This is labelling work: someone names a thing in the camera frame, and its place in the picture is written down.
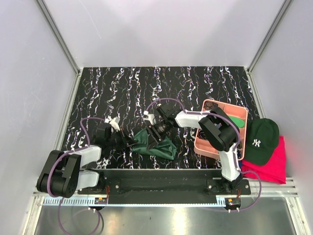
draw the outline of cap brim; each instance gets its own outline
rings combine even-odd
[[[274,150],[256,149],[246,145],[244,159],[256,165],[265,165],[273,155]]]

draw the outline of ny logo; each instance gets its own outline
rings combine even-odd
[[[255,139],[255,140],[253,141],[253,144],[252,144],[252,145],[254,145],[254,146],[256,146],[256,147],[260,147],[260,143],[261,143],[260,140]]]

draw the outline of green object in tray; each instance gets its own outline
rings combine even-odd
[[[134,153],[145,154],[149,156],[156,156],[164,159],[174,160],[176,155],[176,146],[170,141],[169,138],[165,138],[161,143],[152,149],[147,149],[148,145],[148,133],[146,129],[139,131],[134,140],[137,141],[132,147]]]
[[[229,116],[229,118],[238,126],[238,128],[244,128],[245,127],[245,121],[234,116]]]

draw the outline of green baseball cap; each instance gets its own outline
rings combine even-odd
[[[245,160],[265,165],[279,143],[279,128],[268,118],[248,121],[246,130]]]

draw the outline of green cloth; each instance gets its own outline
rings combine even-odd
[[[238,126],[238,128],[244,128],[245,127],[245,121],[238,118],[238,117],[233,117],[229,116],[229,118]]]
[[[245,160],[265,165],[279,143],[279,128],[268,118],[248,121],[246,129]]]
[[[147,149],[148,133],[146,129],[139,131],[134,136],[134,140],[137,141],[137,144],[132,147],[134,153],[146,154],[169,160],[174,160],[175,158],[176,146],[167,137],[157,146],[149,150]]]

